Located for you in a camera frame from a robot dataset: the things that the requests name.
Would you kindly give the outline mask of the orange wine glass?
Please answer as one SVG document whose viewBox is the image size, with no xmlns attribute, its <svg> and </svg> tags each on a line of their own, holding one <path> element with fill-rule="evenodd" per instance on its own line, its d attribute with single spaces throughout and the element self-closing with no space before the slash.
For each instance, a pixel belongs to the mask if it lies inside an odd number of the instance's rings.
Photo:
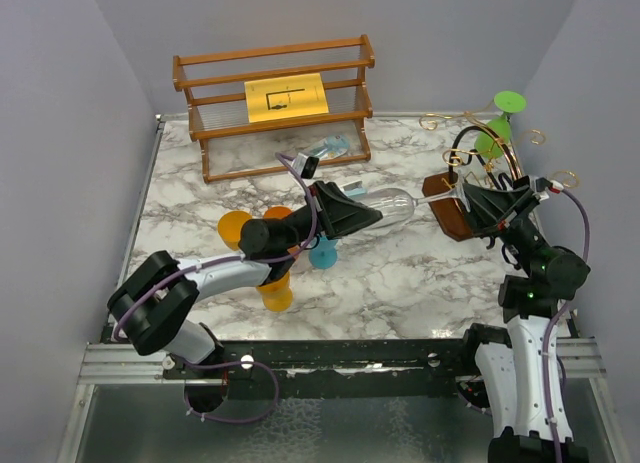
<svg viewBox="0 0 640 463">
<path fill-rule="evenodd" d="M 286 206 L 273 206 L 264 212 L 265 220 L 282 220 L 291 215 L 293 211 Z"/>
</svg>

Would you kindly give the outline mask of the yellow wine glass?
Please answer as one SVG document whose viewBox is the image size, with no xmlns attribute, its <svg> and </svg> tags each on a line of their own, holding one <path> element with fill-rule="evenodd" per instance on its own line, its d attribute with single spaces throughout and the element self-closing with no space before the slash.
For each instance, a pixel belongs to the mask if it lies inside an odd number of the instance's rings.
<svg viewBox="0 0 640 463">
<path fill-rule="evenodd" d="M 256 290 L 260 294 L 265 308 L 272 312 L 285 311 L 293 302 L 289 272 L 277 281 L 258 286 Z"/>
<path fill-rule="evenodd" d="M 242 227 L 251 219 L 251 214 L 240 210 L 230 211 L 220 218 L 217 231 L 226 247 L 232 251 L 239 249 Z"/>
</svg>

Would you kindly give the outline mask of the green wine glass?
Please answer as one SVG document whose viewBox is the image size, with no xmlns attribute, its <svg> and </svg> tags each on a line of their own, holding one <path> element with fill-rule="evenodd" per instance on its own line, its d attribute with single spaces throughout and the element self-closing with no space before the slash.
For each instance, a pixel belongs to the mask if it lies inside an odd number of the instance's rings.
<svg viewBox="0 0 640 463">
<path fill-rule="evenodd" d="M 501 111 L 501 114 L 490 120 L 486 126 L 493 131 L 496 137 L 480 132 L 476 138 L 474 149 L 485 159 L 498 159 L 504 155 L 502 146 L 495 142 L 501 138 L 506 145 L 511 140 L 510 117 L 526 109 L 527 100 L 520 93 L 503 90 L 493 98 L 493 105 Z"/>
</svg>

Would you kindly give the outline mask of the clear wine glass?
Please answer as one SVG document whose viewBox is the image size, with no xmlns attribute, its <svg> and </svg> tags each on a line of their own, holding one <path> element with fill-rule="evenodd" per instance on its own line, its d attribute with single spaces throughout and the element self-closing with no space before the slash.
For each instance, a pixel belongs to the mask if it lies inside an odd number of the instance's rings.
<svg viewBox="0 0 640 463">
<path fill-rule="evenodd" d="M 374 191 L 356 195 L 354 200 L 365 206 L 379 211 L 382 218 L 367 227 L 367 230 L 383 229 L 399 225 L 411 219 L 416 208 L 420 204 L 435 203 L 442 200 L 457 200 L 464 210 L 471 209 L 470 203 L 464 193 L 463 185 L 456 183 L 451 189 L 435 195 L 415 198 L 407 191 L 400 188 L 381 188 Z"/>
</svg>

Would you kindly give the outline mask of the blue wine glass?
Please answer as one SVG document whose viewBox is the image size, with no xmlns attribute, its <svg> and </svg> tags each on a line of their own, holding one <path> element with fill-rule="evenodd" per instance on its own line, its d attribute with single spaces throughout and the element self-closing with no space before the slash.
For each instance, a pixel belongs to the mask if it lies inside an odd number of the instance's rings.
<svg viewBox="0 0 640 463">
<path fill-rule="evenodd" d="M 337 261 L 337 242 L 321 236 L 309 252 L 309 262 L 316 269 L 329 269 Z"/>
</svg>

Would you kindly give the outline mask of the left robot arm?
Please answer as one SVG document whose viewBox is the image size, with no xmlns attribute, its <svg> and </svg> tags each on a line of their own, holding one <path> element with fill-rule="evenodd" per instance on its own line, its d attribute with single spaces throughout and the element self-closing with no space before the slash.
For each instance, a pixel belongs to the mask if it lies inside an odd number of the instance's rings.
<svg viewBox="0 0 640 463">
<path fill-rule="evenodd" d="M 188 315 L 202 299 L 281 280 L 294 263 L 294 248 L 317 237 L 339 239 L 382 220 L 380 211 L 346 196 L 333 182 L 305 189 L 303 207 L 282 219 L 251 218 L 240 230 L 239 248 L 218 257 L 175 259 L 152 253 L 111 295 L 107 309 L 141 356 L 164 350 L 206 378 L 220 368 L 219 343 Z"/>
</svg>

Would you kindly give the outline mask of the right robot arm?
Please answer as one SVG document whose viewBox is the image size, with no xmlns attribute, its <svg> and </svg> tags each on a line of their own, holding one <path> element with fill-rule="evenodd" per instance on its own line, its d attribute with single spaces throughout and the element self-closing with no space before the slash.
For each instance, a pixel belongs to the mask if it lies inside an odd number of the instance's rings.
<svg viewBox="0 0 640 463">
<path fill-rule="evenodd" d="M 463 215 L 479 238 L 499 239 L 522 270 L 499 289 L 501 328 L 474 324 L 459 350 L 461 366 L 480 374 L 493 423 L 490 462 L 586 462 L 566 416 L 557 355 L 557 324 L 587 280 L 584 254 L 547 242 L 531 212 L 554 180 L 523 177 L 509 190 L 464 183 Z"/>
</svg>

